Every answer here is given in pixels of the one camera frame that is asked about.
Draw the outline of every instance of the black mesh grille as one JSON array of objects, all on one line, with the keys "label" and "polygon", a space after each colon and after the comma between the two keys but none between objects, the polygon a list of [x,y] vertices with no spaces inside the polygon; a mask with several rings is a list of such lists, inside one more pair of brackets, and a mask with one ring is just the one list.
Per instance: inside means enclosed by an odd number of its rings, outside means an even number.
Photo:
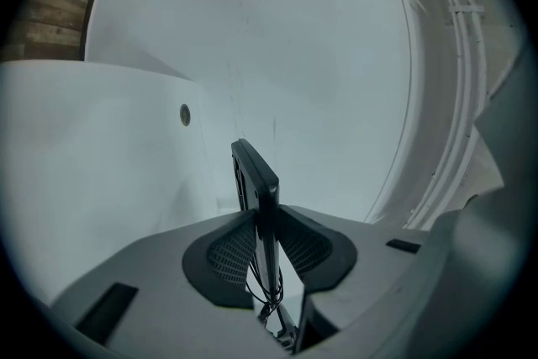
[{"label": "black mesh grille", "polygon": [[295,220],[289,219],[281,232],[280,243],[299,278],[316,268],[332,252],[327,238]]},{"label": "black mesh grille", "polygon": [[250,219],[209,247],[209,264],[219,277],[245,290],[246,273],[255,250],[254,221]]}]

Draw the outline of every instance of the screw hole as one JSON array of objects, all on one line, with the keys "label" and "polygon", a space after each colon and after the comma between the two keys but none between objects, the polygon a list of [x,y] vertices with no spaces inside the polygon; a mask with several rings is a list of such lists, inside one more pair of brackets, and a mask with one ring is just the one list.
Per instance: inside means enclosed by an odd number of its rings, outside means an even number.
[{"label": "screw hole", "polygon": [[182,107],[179,108],[179,117],[184,126],[188,126],[191,123],[191,110],[187,105],[183,104]]}]

